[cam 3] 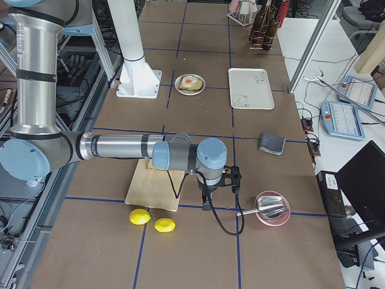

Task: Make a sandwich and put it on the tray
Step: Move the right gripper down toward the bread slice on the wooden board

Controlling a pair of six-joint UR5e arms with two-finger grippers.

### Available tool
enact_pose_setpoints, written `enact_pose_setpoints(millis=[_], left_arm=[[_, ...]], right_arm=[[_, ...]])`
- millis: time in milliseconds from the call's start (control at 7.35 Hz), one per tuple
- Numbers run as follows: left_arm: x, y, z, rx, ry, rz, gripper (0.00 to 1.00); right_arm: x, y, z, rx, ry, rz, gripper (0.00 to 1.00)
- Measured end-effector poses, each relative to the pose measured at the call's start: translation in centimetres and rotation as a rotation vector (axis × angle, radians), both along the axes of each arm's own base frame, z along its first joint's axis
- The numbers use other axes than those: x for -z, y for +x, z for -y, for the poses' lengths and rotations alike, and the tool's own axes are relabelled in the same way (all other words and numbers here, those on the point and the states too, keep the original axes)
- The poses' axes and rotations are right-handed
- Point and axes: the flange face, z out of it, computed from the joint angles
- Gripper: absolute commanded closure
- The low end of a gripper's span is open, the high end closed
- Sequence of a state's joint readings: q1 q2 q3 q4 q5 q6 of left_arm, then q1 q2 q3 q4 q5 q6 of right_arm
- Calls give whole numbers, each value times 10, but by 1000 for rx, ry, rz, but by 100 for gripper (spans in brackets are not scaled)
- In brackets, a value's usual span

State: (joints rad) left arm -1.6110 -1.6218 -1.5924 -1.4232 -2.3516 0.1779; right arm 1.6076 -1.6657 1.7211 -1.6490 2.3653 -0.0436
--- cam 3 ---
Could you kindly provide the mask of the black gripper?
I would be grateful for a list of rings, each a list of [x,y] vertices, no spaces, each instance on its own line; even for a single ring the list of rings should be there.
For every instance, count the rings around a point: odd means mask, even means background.
[[[210,186],[205,185],[203,183],[200,184],[200,188],[202,191],[202,210],[203,211],[210,211],[211,210],[211,203],[210,199],[212,199],[213,193],[215,190],[217,190],[216,186]]]

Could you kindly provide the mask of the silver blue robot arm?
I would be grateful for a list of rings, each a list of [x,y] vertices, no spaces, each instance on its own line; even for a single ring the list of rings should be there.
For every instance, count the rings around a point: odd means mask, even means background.
[[[32,181],[81,160],[145,158],[157,169],[197,175],[203,209],[213,209],[227,160],[221,140],[193,144],[185,134],[94,135],[57,127],[58,35],[65,28],[92,29],[91,1],[8,1],[8,14],[16,24],[18,117],[1,146],[1,165],[11,176]]]

